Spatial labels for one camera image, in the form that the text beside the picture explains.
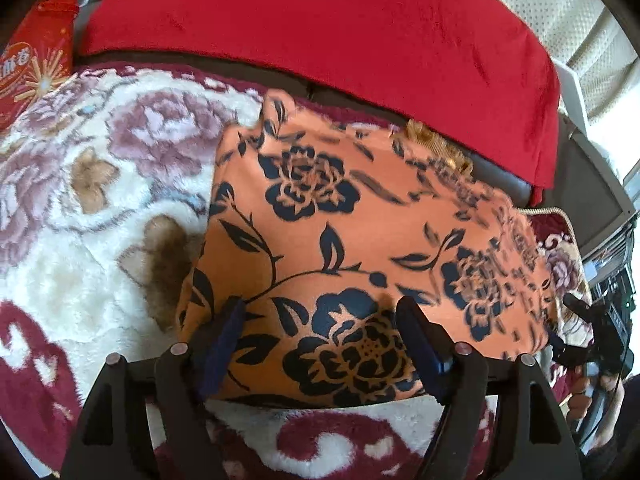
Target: red fabric cover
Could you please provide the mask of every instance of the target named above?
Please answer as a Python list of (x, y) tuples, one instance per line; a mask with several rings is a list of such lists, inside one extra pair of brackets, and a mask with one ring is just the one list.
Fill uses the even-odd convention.
[(551, 187), (559, 83), (498, 0), (104, 0), (82, 54), (172, 50), (293, 72)]

